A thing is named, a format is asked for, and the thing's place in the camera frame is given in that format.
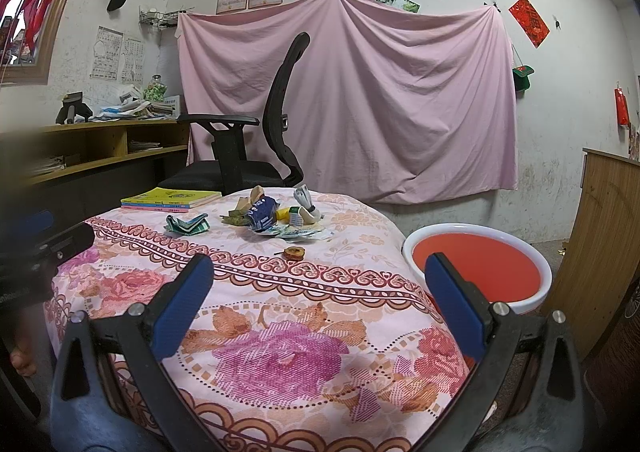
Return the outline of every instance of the plastic basin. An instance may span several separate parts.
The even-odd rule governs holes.
[[[489,302],[506,302],[518,314],[540,306],[551,287],[551,268],[542,254],[500,230],[459,223],[431,225],[416,230],[402,246],[421,283],[426,259],[436,252],[445,254]]]

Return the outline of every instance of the window frame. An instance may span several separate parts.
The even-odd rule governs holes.
[[[38,51],[33,64],[0,66],[0,77],[4,72],[5,83],[11,84],[47,84],[53,47],[58,35],[60,20],[67,0],[52,0],[45,15],[38,38]]]

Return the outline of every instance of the window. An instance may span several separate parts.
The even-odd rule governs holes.
[[[0,82],[46,83],[66,0],[0,0]]]

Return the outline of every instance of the book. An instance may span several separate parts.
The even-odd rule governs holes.
[[[206,190],[171,190],[156,187],[149,192],[121,200],[121,204],[130,206],[174,206],[195,208],[222,197],[221,192]]]
[[[164,207],[151,207],[151,206],[133,206],[133,205],[121,205],[120,208],[125,208],[127,210],[149,210],[151,212],[172,212],[174,214],[186,214],[189,212],[188,208],[176,208],[170,206]]]

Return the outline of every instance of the yellow book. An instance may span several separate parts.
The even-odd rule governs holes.
[[[156,187],[149,192],[121,200],[123,205],[134,206],[173,206],[194,208],[222,197],[221,192],[206,190],[171,190]]]

